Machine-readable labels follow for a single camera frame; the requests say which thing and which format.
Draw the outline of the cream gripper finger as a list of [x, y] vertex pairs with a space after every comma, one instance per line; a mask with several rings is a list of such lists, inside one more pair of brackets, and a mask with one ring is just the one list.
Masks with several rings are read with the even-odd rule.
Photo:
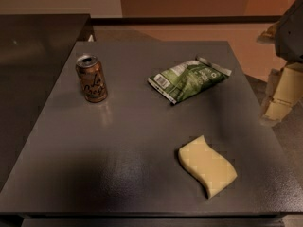
[[281, 122], [303, 97], [303, 63], [288, 61], [268, 77], [259, 122], [273, 127]]

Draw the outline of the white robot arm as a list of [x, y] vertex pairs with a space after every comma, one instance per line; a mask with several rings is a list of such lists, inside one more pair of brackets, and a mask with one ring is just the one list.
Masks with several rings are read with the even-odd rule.
[[260, 124], [273, 127], [303, 97], [303, 0], [295, 0], [261, 35], [269, 37], [274, 39], [276, 55], [286, 61], [280, 70], [271, 70], [261, 103]]

